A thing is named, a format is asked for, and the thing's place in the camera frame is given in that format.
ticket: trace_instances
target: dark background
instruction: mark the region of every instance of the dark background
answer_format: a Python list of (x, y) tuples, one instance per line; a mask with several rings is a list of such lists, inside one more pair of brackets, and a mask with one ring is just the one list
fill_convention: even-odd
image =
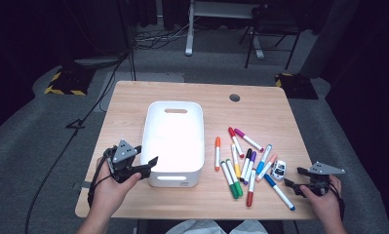
[[(116, 1), (67, 3), (0, 1), (0, 125), (34, 98), (33, 83), (51, 68), (127, 49)], [(153, 22), (136, 3), (124, 8), (131, 23)], [(327, 101), (389, 217), (389, 1), (360, 2), (321, 77), (331, 83)]]

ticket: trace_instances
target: red marker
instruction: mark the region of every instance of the red marker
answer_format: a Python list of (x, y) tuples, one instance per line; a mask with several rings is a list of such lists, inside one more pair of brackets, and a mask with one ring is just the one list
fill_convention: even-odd
[(255, 181), (255, 169), (252, 169), (252, 174), (250, 177), (249, 192), (247, 193), (247, 202), (246, 202), (248, 207), (251, 207), (252, 202), (253, 202), (254, 181)]
[(233, 139), (234, 144), (236, 145), (237, 152), (240, 155), (240, 158), (244, 158), (245, 154), (242, 151), (242, 148), (240, 147), (239, 141), (236, 138), (236, 134), (234, 133), (233, 128), (229, 127), (228, 128), (228, 133), (230, 133), (231, 138)]

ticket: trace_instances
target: green marker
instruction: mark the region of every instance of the green marker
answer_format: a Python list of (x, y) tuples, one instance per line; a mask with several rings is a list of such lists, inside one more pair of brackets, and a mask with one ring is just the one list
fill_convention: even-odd
[(242, 186), (240, 186), (239, 179), (236, 177), (236, 173), (234, 172), (233, 164), (231, 163), (230, 159), (226, 160), (228, 171), (231, 174), (231, 178), (233, 179), (234, 186), (236, 187), (237, 193), (239, 196), (243, 196), (243, 189)]
[(228, 172), (228, 169), (227, 169), (227, 165), (226, 165), (226, 163), (224, 161), (221, 161), (221, 167), (222, 167), (222, 170), (224, 171), (225, 177), (227, 178), (227, 182), (228, 182), (228, 185), (230, 187), (231, 194), (233, 194), (233, 197), (235, 199), (238, 199), (239, 198), (239, 194), (237, 193), (236, 186), (233, 183), (233, 179), (231, 178), (231, 175), (230, 175), (230, 173)]

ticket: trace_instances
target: finger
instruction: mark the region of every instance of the finger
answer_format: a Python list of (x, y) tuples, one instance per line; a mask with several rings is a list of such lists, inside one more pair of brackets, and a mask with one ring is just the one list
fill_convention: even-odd
[(97, 165), (99, 165), (99, 163), (100, 163), (100, 160), (102, 160), (102, 157), (100, 157), (100, 158), (97, 158)]
[(140, 178), (141, 173), (135, 173), (122, 183), (122, 187), (128, 192), (136, 185)]
[(330, 178), (331, 178), (331, 184), (333, 184), (333, 186), (337, 189), (337, 192), (340, 193), (340, 191), (342, 190), (342, 185), (340, 180), (334, 175), (330, 175)]
[(307, 199), (309, 199), (311, 202), (313, 200), (315, 200), (316, 198), (318, 198), (318, 196), (316, 194), (314, 194), (312, 192), (312, 190), (310, 190), (310, 188), (307, 187), (306, 185), (300, 185), (299, 188), (300, 188), (301, 192), (304, 194), (304, 196), (306, 196)]

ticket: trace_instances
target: marker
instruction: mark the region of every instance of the marker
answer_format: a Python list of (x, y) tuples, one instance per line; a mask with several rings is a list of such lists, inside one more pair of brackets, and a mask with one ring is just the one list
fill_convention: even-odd
[(225, 178), (227, 179), (228, 186), (230, 187), (231, 194), (233, 194), (234, 199), (238, 199), (239, 194), (237, 193), (236, 186), (233, 183), (233, 179), (231, 178), (231, 175), (227, 169), (227, 165), (225, 164), (224, 161), (221, 161), (221, 167), (222, 167), (222, 170), (224, 171)]
[(272, 147), (271, 144), (267, 144), (266, 150), (264, 151), (264, 154), (263, 154), (263, 156), (261, 157), (260, 162), (258, 163), (257, 170), (255, 170), (255, 172), (256, 172), (257, 174), (260, 174), (260, 173), (261, 173), (261, 170), (263, 170), (264, 162), (266, 161), (266, 158), (267, 158), (267, 156), (268, 156), (269, 153), (270, 153), (271, 147)]
[(249, 144), (251, 144), (252, 146), (254, 146), (258, 151), (260, 152), (263, 152), (263, 147), (261, 147), (260, 145), (258, 145), (254, 140), (250, 139), (248, 136), (246, 136), (245, 134), (243, 134), (243, 132), (241, 132), (240, 130), (238, 129), (234, 129), (234, 132), (240, 136), (241, 138), (245, 139)]
[(249, 148), (247, 150), (245, 163), (243, 164), (242, 175), (240, 176), (240, 181), (242, 181), (242, 182), (245, 180), (245, 176), (246, 176), (246, 172), (247, 172), (247, 167), (249, 166), (249, 161), (250, 161), (250, 157), (251, 156), (252, 156), (252, 150)]
[(253, 202), (254, 181), (255, 181), (255, 169), (252, 170), (252, 174), (250, 176), (249, 192), (247, 193), (247, 202), (246, 202), (246, 205), (248, 207), (251, 207)]
[(219, 170), (219, 148), (221, 146), (220, 138), (219, 136), (215, 139), (215, 171), (218, 172)]
[(276, 191), (276, 193), (282, 198), (282, 200), (285, 202), (285, 204), (291, 209), (291, 211), (295, 210), (294, 205), (289, 201), (288, 197), (280, 190), (280, 188), (276, 185), (276, 183), (273, 181), (273, 179), (270, 177), (270, 175), (265, 174), (264, 178), (267, 180), (267, 182), (272, 186), (272, 188)]
[(236, 144), (237, 152), (239, 152), (240, 158), (244, 158), (245, 154), (242, 151), (242, 148), (240, 147), (239, 141), (236, 138), (236, 135), (234, 134), (233, 128), (228, 128), (228, 133), (230, 133), (231, 138), (233, 139), (233, 142)]
[(250, 177), (251, 177), (251, 174), (252, 174), (252, 169), (253, 169), (253, 166), (254, 166), (255, 156), (256, 156), (256, 153), (255, 153), (255, 151), (253, 151), (252, 157), (250, 157), (249, 166), (247, 167), (247, 172), (246, 172), (245, 181), (244, 181), (245, 185), (247, 185), (249, 183), (249, 181), (250, 181)]
[(237, 179), (236, 174), (234, 173), (233, 165), (231, 164), (231, 161), (229, 159), (227, 159), (225, 162), (227, 163), (228, 172), (230, 172), (231, 174), (231, 178), (233, 179), (233, 183), (234, 186), (236, 187), (237, 193), (241, 197), (243, 196), (243, 190), (242, 187), (240, 186), (239, 179)]
[(261, 173), (258, 174), (258, 177), (256, 178), (257, 182), (259, 182), (264, 177), (264, 175), (267, 173), (267, 170), (270, 169), (270, 167), (272, 166), (274, 161), (276, 161), (276, 159), (277, 159), (277, 153), (274, 153), (272, 156), (270, 156), (270, 159), (267, 162), (266, 167), (264, 167), (263, 171), (261, 171)]
[(236, 177), (240, 178), (242, 174), (240, 172), (239, 159), (237, 158), (236, 145), (234, 143), (231, 144), (231, 154), (233, 155), (234, 172), (236, 173)]

